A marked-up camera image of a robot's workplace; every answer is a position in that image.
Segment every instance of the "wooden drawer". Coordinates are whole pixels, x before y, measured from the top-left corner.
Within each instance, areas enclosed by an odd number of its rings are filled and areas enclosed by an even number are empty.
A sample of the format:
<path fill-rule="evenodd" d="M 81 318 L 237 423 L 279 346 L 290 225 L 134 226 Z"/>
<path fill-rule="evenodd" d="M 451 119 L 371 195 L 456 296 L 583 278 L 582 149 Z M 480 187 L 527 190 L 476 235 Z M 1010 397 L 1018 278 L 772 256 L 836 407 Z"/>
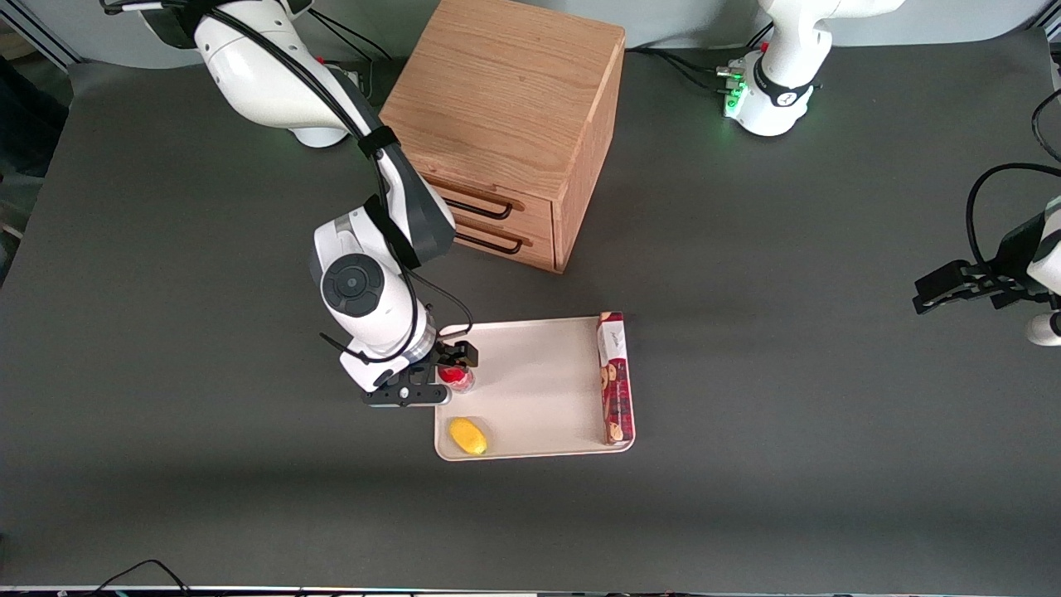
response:
<path fill-rule="evenodd" d="M 456 241 L 460 244 L 543 269 L 555 269 L 551 239 L 503 229 L 460 213 L 454 213 L 453 218 L 457 224 Z"/>
<path fill-rule="evenodd" d="M 448 199 L 462 243 L 563 270 L 611 142 L 625 46 L 613 24 L 439 0 L 380 118 Z"/>

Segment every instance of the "black cable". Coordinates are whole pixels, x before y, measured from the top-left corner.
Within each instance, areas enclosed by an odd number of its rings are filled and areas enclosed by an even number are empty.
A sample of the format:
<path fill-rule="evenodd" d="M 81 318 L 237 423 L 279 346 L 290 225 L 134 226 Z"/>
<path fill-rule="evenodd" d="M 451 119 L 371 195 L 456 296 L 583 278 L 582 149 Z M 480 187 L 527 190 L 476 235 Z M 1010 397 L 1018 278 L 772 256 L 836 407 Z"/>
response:
<path fill-rule="evenodd" d="M 388 59 L 388 60 L 393 60 L 394 59 L 394 57 L 390 54 L 388 54 L 387 51 L 384 50 L 379 43 L 377 43 L 376 41 L 372 41 L 371 39 L 365 37 L 364 35 L 358 33 L 356 31 L 354 31 L 352 29 L 350 29 L 349 27 L 346 27 L 345 24 L 338 22 L 337 20 L 329 17 L 328 15 L 321 13 L 320 11 L 317 11 L 316 8 L 310 8 L 310 14 L 313 15 L 314 17 L 316 17 L 318 20 L 319 19 L 325 19 L 325 20 L 331 22 L 332 24 L 334 24 L 335 27 L 342 29 L 343 31 L 349 33 L 350 35 L 353 35 L 358 39 L 361 39 L 361 40 L 365 41 L 366 43 L 368 43 L 372 48 L 376 48 L 377 50 L 379 50 L 380 53 L 383 54 L 383 57 L 385 57 L 386 59 Z"/>
<path fill-rule="evenodd" d="M 468 326 L 463 331 L 460 331 L 460 332 L 454 332 L 453 334 L 447 334 L 445 337 L 443 336 L 439 336 L 438 337 L 439 340 L 450 340 L 452 338 L 457 338 L 459 336 L 467 336 L 469 333 L 471 333 L 471 328 L 472 328 L 472 326 L 474 326 L 474 318 L 471 315 L 471 310 L 469 310 L 468 306 L 465 305 L 464 302 L 459 300 L 459 298 L 457 298 L 456 296 L 454 296 L 453 294 L 451 294 L 445 287 L 441 287 L 440 285 L 438 285 L 435 282 L 433 282 L 433 281 L 424 278 L 423 276 L 421 276 L 420 274 L 418 274 L 416 271 L 410 271 L 410 275 L 412 275 L 413 278 L 416 279 L 416 280 L 418 280 L 420 283 L 427 285 L 428 287 L 431 287 L 435 292 L 437 292 L 437 293 L 441 294 L 442 296 L 445 296 L 446 298 L 448 298 L 448 300 L 450 301 L 450 303 L 453 303 L 454 305 L 457 306 L 458 310 L 460 310 L 462 312 L 464 312 L 465 319 L 468 320 Z"/>
<path fill-rule="evenodd" d="M 690 70 L 694 70 L 696 72 L 702 72 L 705 74 L 711 74 L 711 75 L 715 74 L 715 69 L 692 63 L 679 56 L 678 54 L 675 54 L 674 52 L 671 52 L 669 50 L 664 50 L 662 48 L 649 48 L 646 46 L 638 46 L 637 48 L 630 48 L 627 51 L 634 54 L 649 54 L 654 56 L 664 56 L 688 67 Z"/>
<path fill-rule="evenodd" d="M 988 265 L 987 261 L 984 259 L 984 253 L 980 252 L 980 245 L 976 241 L 976 226 L 973 222 L 973 209 L 976 205 L 976 195 L 980 192 L 980 187 L 984 182 L 988 180 L 994 174 L 1002 172 L 1004 170 L 1033 170 L 1036 172 L 1043 172 L 1045 174 L 1050 174 L 1054 176 L 1061 176 L 1061 168 L 1054 168 L 1051 165 L 1042 165 L 1039 163 L 1026 163 L 1023 161 L 1011 161 L 1009 163 L 1003 163 L 991 168 L 987 172 L 980 174 L 979 178 L 973 182 L 973 188 L 969 191 L 969 199 L 966 203 L 966 234 L 969 236 L 969 248 L 973 251 L 973 259 L 976 260 L 976 265 L 979 266 L 984 275 L 987 276 L 995 287 L 1001 287 L 1003 292 L 1009 294 L 1011 297 L 1015 298 L 1017 301 L 1034 301 L 1034 298 L 1027 292 L 1021 293 L 1015 288 L 1011 287 L 1009 284 L 1004 284 L 998 276 L 991 269 L 991 265 Z"/>
<path fill-rule="evenodd" d="M 1043 138 L 1043 133 L 1039 129 L 1039 119 L 1042 117 L 1043 110 L 1046 109 L 1046 106 L 1050 105 L 1050 102 L 1058 98 L 1061 98 L 1061 89 L 1054 91 L 1049 94 L 1049 96 L 1036 106 L 1034 111 L 1031 112 L 1031 134 L 1034 135 L 1036 140 L 1039 141 L 1039 146 L 1046 150 L 1046 153 L 1050 154 L 1050 157 L 1061 161 L 1061 153 L 1058 153 L 1058 151 L 1054 148 L 1054 145 L 1048 143 L 1046 139 Z"/>
<path fill-rule="evenodd" d="M 335 28 L 333 28 L 332 25 L 328 24 L 328 21 L 326 21 L 323 18 L 320 18 L 320 16 L 317 15 L 315 11 L 310 10 L 310 15 L 313 18 L 317 19 L 317 21 L 320 24 L 325 25 L 325 29 L 327 29 L 328 31 L 332 32 L 332 35 L 334 35 L 335 37 L 338 37 L 340 39 L 342 39 L 343 42 L 346 43 L 347 46 L 349 46 L 350 48 L 353 48 L 354 52 L 358 52 L 359 54 L 361 54 L 362 56 L 364 56 L 366 60 L 372 62 L 372 56 L 369 56 L 368 54 L 365 53 L 364 50 L 362 50 L 361 48 L 356 47 L 353 43 L 353 41 L 350 41 L 349 39 L 347 39 L 346 37 L 344 37 L 342 33 L 340 33 L 337 30 L 335 30 Z"/>
<path fill-rule="evenodd" d="M 749 39 L 748 42 L 745 43 L 745 46 L 747 46 L 748 48 L 753 48 L 755 43 L 759 43 L 759 40 L 762 39 L 764 35 L 770 32 L 771 29 L 773 29 L 773 21 L 766 23 L 766 27 L 760 29 L 759 33 L 752 35 L 751 39 Z"/>
<path fill-rule="evenodd" d="M 689 67 L 690 69 L 692 69 L 692 70 L 694 70 L 696 72 L 711 73 L 712 75 L 715 72 L 713 69 L 709 69 L 708 67 L 703 67 L 703 66 L 699 66 L 697 64 L 691 63 L 691 62 L 686 60 L 685 58 L 683 58 L 683 57 L 675 54 L 674 52 L 668 52 L 666 50 L 661 50 L 659 48 L 646 48 L 644 46 L 639 46 L 637 48 L 630 48 L 627 51 L 630 52 L 630 53 L 633 53 L 633 54 L 645 54 L 645 55 L 649 55 L 649 56 L 660 57 L 660 58 L 663 59 L 663 62 L 665 62 L 666 64 L 671 65 L 682 76 L 684 76 L 686 81 L 689 81 L 693 85 L 696 85 L 697 87 L 699 87 L 701 89 L 708 89 L 709 91 L 714 91 L 714 90 L 718 89 L 718 87 L 715 87 L 715 86 L 712 86 L 712 85 L 708 85 L 707 83 L 705 83 L 705 82 L 696 78 L 696 76 L 694 76 L 694 74 L 692 72 L 690 72 L 690 71 L 685 70 L 684 68 L 682 68 L 682 65 Z"/>
<path fill-rule="evenodd" d="M 115 576 L 108 578 L 107 580 L 103 581 L 103 584 L 101 584 L 100 586 L 97 586 L 95 590 L 93 590 L 88 595 L 98 595 L 101 591 L 103 591 L 104 589 L 106 589 L 107 586 L 109 586 L 111 582 L 114 582 L 114 581 L 122 578 L 123 576 L 125 576 L 125 575 L 132 573 L 133 570 L 139 568 L 140 566 L 143 566 L 143 565 L 146 565 L 146 564 L 155 564 L 159 568 L 162 568 L 162 570 L 166 574 L 170 575 L 170 578 L 173 579 L 173 582 L 177 585 L 177 589 L 180 590 L 180 594 L 184 595 L 184 597 L 188 597 L 188 595 L 191 592 L 191 587 L 188 586 L 187 584 L 185 584 L 185 581 L 180 580 L 180 577 L 178 577 L 176 574 L 173 573 L 173 570 L 171 570 L 170 568 L 168 568 L 166 566 L 166 564 L 163 564 L 163 563 L 161 563 L 161 562 L 159 562 L 158 560 L 155 560 L 155 559 L 144 560 L 143 562 L 140 562 L 139 564 L 136 564 L 135 566 L 131 566 L 131 567 L 128 567 L 128 568 L 126 568 L 126 569 L 118 573 L 117 575 L 115 575 Z"/>

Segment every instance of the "drawer handle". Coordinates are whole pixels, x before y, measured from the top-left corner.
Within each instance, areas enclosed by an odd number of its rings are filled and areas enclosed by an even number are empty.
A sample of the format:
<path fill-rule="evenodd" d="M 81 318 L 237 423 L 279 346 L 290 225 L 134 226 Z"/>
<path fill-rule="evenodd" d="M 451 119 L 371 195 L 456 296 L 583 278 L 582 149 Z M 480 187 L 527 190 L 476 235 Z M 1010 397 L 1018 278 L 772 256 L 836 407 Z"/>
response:
<path fill-rule="evenodd" d="M 450 207 L 456 207 L 457 209 L 464 209 L 465 211 L 471 211 L 476 215 L 482 215 L 484 217 L 489 217 L 491 220 L 504 220 L 512 214 L 512 204 L 505 204 L 505 208 L 501 211 L 490 211 L 489 209 L 483 209 L 482 207 L 475 207 L 474 205 L 468 205 L 467 203 L 460 203 L 459 200 L 454 200 L 452 198 L 442 197 L 447 205 Z"/>
<path fill-rule="evenodd" d="M 516 246 L 511 246 L 511 247 L 509 247 L 509 246 L 501 246 L 500 244 L 494 244 L 494 243 L 486 241 L 486 240 L 480 240 L 480 239 L 477 239 L 477 238 L 475 238 L 473 235 L 468 235 L 468 234 L 466 234 L 464 232 L 457 232 L 457 238 L 459 238 L 460 240 L 470 242 L 472 244 L 477 244 L 480 246 L 485 246 L 485 247 L 489 248 L 490 250 L 497 250 L 498 252 L 504 252 L 505 254 L 516 254 L 517 252 L 520 251 L 520 248 L 523 248 L 523 239 L 521 239 L 521 238 L 515 239 Z"/>

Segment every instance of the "white robotic arm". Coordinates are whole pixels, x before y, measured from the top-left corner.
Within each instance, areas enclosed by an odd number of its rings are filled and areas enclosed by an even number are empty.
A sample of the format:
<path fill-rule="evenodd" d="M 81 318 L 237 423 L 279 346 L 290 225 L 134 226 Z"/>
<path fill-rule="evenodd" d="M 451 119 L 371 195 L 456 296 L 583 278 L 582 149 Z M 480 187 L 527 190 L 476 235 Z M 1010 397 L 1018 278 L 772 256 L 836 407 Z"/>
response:
<path fill-rule="evenodd" d="M 720 76 L 736 75 L 725 115 L 756 135 L 787 131 L 806 113 L 811 83 L 833 47 L 833 34 L 822 19 L 883 15 L 904 1 L 759 0 L 773 19 L 773 36 L 765 53 L 753 50 L 718 69 Z"/>
<path fill-rule="evenodd" d="M 1044 287 L 1061 295 L 1061 196 L 1046 206 L 1042 239 L 1028 275 Z M 1061 311 L 1036 316 L 1025 330 L 1028 340 L 1040 347 L 1061 347 Z"/>
<path fill-rule="evenodd" d="M 408 269 L 450 248 L 453 215 L 356 85 L 309 53 L 292 25 L 290 3 L 126 0 L 104 7 L 111 14 L 170 11 L 146 19 L 149 24 L 160 39 L 177 47 L 188 47 L 181 31 L 190 37 L 225 99 L 248 120 L 288 128 L 310 146 L 334 144 L 348 133 L 359 140 L 377 168 L 378 194 L 318 227 L 311 257 L 321 300 L 352 336 L 345 347 L 335 344 L 342 351 L 340 363 L 371 398 L 437 353 L 434 322 L 417 300 Z M 371 404 L 439 404 L 448 398 L 434 390 L 424 401 L 403 394 Z"/>

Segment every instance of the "gray table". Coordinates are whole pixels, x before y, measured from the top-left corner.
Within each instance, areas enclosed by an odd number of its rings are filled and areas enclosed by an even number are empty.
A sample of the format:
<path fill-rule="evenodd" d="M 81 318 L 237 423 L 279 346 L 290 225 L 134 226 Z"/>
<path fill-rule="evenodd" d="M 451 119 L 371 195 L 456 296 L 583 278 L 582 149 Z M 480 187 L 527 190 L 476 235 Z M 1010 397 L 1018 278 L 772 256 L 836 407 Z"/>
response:
<path fill-rule="evenodd" d="M 372 191 L 354 146 L 244 121 L 201 68 L 75 68 L 0 292 L 0 581 L 155 557 L 201 585 L 1061 592 L 1061 353 L 1024 340 L 1033 306 L 910 305 L 967 256 L 976 175 L 1047 159 L 1046 56 L 836 50 L 772 140 L 629 56 L 568 273 L 456 247 L 424 274 L 481 321 L 626 312 L 637 444 L 474 464 L 316 337 L 311 232 Z M 1057 192 L 1002 178 L 992 247 Z"/>

